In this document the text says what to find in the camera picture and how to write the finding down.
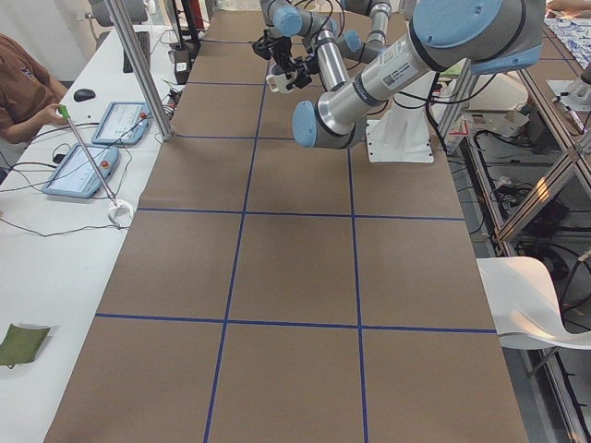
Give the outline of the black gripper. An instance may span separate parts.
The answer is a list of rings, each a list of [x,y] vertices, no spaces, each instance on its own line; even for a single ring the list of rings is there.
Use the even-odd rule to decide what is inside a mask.
[[[309,55],[306,58],[297,57],[287,68],[287,88],[303,89],[312,81],[312,76],[319,73],[317,57]]]
[[[265,60],[273,59],[281,69],[292,68],[292,41],[289,37],[273,37],[264,30],[261,37],[251,43],[253,52]]]

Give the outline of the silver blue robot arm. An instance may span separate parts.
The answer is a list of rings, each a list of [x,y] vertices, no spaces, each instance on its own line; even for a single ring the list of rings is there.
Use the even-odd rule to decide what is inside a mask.
[[[274,61],[266,81],[271,91],[282,94],[303,89],[314,75],[320,75],[326,90],[339,89],[349,79],[345,59],[367,64],[385,48],[392,15],[389,1],[343,1],[344,12],[371,19],[364,42],[355,30],[288,1],[262,1],[260,8],[267,29],[251,46],[261,58]]]
[[[474,75],[534,65],[542,49],[543,1],[421,1],[401,37],[354,78],[317,102],[300,102],[292,118],[296,142],[346,149],[365,131],[367,114],[429,71],[468,59]]]

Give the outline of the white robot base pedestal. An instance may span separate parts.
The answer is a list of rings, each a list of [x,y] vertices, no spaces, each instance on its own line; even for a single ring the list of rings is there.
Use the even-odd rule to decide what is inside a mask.
[[[391,108],[379,119],[368,119],[370,162],[433,163],[424,102],[395,95]]]

